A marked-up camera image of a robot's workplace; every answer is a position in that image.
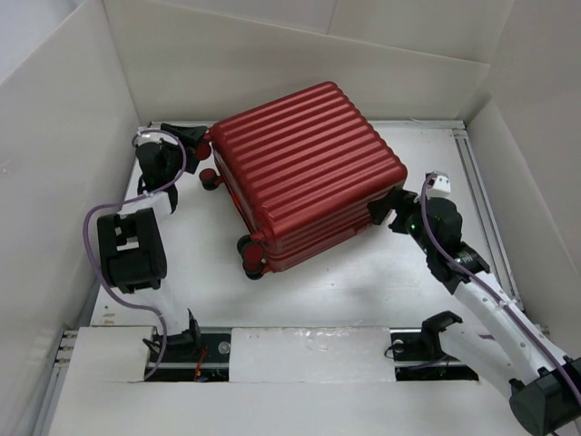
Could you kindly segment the red hard-shell suitcase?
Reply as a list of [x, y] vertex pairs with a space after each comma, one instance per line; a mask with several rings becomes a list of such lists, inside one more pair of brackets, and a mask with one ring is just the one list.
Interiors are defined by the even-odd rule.
[[215, 123], [213, 169], [248, 232], [237, 242], [248, 278], [290, 269], [347, 241], [386, 213], [375, 209], [408, 169], [331, 81]]

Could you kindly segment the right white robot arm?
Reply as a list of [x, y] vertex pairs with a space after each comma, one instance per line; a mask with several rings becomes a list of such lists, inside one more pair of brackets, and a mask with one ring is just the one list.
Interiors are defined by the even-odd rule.
[[555, 346], [502, 290], [486, 261], [462, 240], [463, 219], [448, 199], [396, 188], [368, 205], [371, 221], [388, 213], [394, 233], [407, 234], [426, 256], [432, 276], [483, 324], [470, 331], [445, 311], [427, 318], [394, 352], [426, 360], [453, 357], [507, 398], [531, 435], [554, 434], [580, 418], [580, 360]]

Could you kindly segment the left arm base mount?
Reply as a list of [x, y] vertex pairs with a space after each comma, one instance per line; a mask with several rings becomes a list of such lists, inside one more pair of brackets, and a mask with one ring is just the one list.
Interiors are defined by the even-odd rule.
[[167, 345], [162, 360], [154, 368], [160, 350], [160, 338], [146, 343], [148, 361], [144, 376], [147, 382], [227, 382], [230, 379], [231, 330], [202, 330], [202, 344]]

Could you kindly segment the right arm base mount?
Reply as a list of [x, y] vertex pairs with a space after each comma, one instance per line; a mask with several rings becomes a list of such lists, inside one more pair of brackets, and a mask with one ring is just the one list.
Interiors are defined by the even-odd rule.
[[417, 328], [395, 328], [384, 356], [394, 363], [397, 382], [478, 382], [476, 372], [442, 351], [438, 334], [462, 319], [451, 311], [437, 313]]

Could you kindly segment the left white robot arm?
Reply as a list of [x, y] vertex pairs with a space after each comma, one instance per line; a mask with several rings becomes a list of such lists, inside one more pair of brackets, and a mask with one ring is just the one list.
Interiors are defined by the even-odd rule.
[[131, 305], [148, 306], [161, 316], [159, 331], [144, 343], [153, 352], [162, 348], [189, 361], [202, 351], [202, 334], [190, 309], [177, 301], [170, 286], [159, 223], [175, 212], [178, 204], [176, 177], [194, 174], [211, 155], [204, 125], [185, 127], [162, 123], [146, 128], [133, 139], [141, 174], [138, 199], [118, 213], [97, 219], [100, 265], [107, 284], [129, 295]]

